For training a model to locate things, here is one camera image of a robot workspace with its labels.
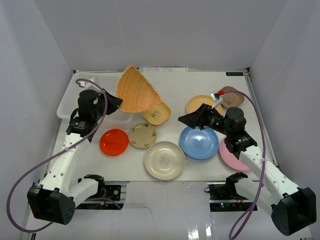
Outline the woven fan-shaped basket plate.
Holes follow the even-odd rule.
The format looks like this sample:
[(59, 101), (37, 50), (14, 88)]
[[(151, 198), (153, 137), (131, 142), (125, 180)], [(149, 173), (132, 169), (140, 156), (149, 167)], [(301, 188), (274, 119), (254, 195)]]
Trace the woven fan-shaped basket plate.
[(134, 65), (128, 66), (116, 85), (116, 97), (122, 99), (119, 110), (123, 113), (142, 113), (163, 100), (152, 84)]

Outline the blue round plate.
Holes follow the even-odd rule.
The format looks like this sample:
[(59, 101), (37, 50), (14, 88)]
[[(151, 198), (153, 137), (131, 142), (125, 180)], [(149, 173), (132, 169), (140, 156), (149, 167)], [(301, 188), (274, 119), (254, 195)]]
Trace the blue round plate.
[(180, 134), (179, 145), (183, 152), (196, 160), (206, 160), (213, 157), (219, 149), (219, 138), (210, 128), (203, 130), (186, 127)]

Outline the cream round plate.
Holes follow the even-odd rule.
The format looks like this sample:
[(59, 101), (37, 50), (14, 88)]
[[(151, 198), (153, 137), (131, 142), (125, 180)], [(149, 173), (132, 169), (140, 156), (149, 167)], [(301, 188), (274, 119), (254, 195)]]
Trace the cream round plate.
[(153, 144), (146, 151), (143, 161), (147, 172), (160, 181), (171, 181), (177, 178), (186, 165), (183, 150), (170, 141)]

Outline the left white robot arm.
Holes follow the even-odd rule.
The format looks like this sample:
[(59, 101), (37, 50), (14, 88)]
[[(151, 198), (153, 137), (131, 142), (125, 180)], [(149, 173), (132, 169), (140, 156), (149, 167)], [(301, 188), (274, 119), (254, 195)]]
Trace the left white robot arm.
[(58, 156), (47, 175), (27, 192), (27, 199), (36, 219), (67, 225), (75, 209), (87, 199), (99, 200), (106, 194), (104, 178), (88, 174), (71, 186), (71, 180), (82, 155), (96, 133), (98, 122), (114, 113), (122, 99), (89, 89), (81, 91), (78, 107), (70, 116), (66, 130), (64, 153)]

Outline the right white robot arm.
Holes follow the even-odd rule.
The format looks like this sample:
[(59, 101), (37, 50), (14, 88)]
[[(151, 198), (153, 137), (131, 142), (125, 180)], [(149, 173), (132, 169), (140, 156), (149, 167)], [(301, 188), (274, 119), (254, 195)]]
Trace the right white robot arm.
[(260, 177), (275, 200), (270, 205), (271, 219), (282, 234), (289, 236), (317, 221), (315, 193), (286, 179), (275, 165), (263, 158), (257, 142), (245, 130), (247, 121), (240, 108), (231, 107), (221, 115), (202, 104), (197, 111), (180, 116), (178, 121), (193, 129), (209, 127), (226, 136), (224, 142), (229, 152)]

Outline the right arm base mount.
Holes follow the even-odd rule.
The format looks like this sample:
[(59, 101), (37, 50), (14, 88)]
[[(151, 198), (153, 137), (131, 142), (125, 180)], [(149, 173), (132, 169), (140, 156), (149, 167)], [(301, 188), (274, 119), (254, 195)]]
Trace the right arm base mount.
[(225, 184), (209, 184), (204, 192), (209, 194), (209, 207), (214, 212), (244, 212), (251, 202), (246, 198), (232, 193)]

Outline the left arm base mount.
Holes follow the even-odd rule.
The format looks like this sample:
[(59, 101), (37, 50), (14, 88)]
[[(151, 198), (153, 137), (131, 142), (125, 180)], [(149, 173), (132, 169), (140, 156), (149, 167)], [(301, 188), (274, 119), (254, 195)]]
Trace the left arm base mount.
[(113, 201), (121, 199), (122, 186), (121, 185), (105, 185), (93, 196), (93, 198), (108, 198)]

